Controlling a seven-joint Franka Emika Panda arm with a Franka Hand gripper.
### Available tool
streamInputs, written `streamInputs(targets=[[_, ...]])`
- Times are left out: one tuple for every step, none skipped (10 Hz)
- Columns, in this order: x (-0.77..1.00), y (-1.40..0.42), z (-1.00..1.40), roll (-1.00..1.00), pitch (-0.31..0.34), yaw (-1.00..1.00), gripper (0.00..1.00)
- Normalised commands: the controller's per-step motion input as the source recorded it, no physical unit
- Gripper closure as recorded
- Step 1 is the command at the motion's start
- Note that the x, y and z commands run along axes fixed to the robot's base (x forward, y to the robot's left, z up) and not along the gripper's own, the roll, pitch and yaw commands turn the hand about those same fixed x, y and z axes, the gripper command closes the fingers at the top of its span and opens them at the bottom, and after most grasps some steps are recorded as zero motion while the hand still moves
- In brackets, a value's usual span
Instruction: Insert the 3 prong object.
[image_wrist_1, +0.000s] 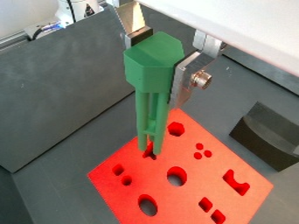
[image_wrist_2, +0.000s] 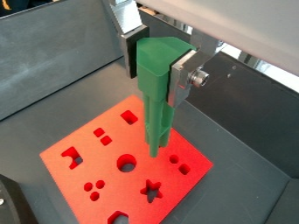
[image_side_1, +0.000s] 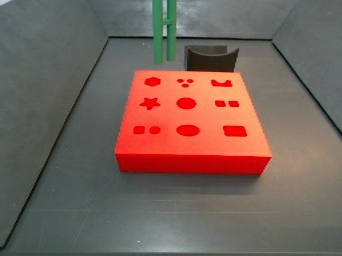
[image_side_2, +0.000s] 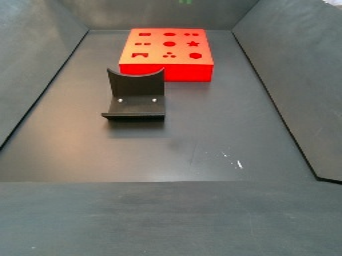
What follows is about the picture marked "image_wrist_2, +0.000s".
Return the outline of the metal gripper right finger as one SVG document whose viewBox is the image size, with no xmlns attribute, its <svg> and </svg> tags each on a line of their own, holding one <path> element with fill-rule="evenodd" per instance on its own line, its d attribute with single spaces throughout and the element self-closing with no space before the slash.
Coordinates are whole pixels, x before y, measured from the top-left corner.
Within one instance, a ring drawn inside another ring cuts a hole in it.
<svg viewBox="0 0 299 224">
<path fill-rule="evenodd" d="M 173 63 L 167 102 L 177 108 L 189 97 L 193 87 L 202 87 L 210 78 L 203 70 L 205 64 L 226 46 L 225 42 L 203 31 L 191 31 L 191 44 L 197 47 Z"/>
</svg>

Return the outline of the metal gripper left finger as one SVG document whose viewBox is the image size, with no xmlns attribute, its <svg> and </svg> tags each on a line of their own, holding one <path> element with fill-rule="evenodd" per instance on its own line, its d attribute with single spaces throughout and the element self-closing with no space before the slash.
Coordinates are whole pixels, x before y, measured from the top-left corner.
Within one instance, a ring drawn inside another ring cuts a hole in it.
<svg viewBox="0 0 299 224">
<path fill-rule="evenodd" d="M 135 0 L 102 1 L 117 27 L 127 76 L 134 79 L 137 77 L 137 42 L 150 36 L 150 28 L 143 24 Z"/>
</svg>

